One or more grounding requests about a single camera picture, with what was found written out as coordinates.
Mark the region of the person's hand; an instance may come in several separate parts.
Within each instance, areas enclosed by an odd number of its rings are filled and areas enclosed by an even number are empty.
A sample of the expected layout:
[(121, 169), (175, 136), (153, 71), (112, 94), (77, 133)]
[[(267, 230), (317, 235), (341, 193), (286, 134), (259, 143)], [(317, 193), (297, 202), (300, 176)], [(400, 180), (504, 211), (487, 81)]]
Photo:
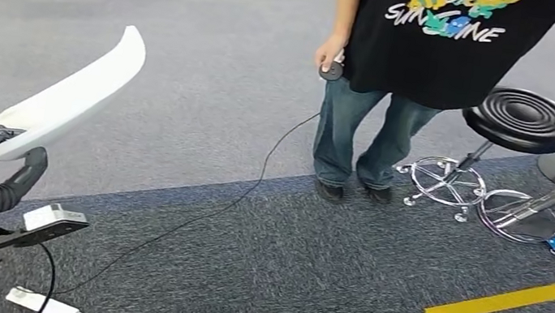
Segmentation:
[(335, 58), (343, 52), (347, 43), (347, 37), (342, 34), (332, 33), (329, 35), (315, 52), (315, 64), (318, 70), (326, 72), (330, 70)]

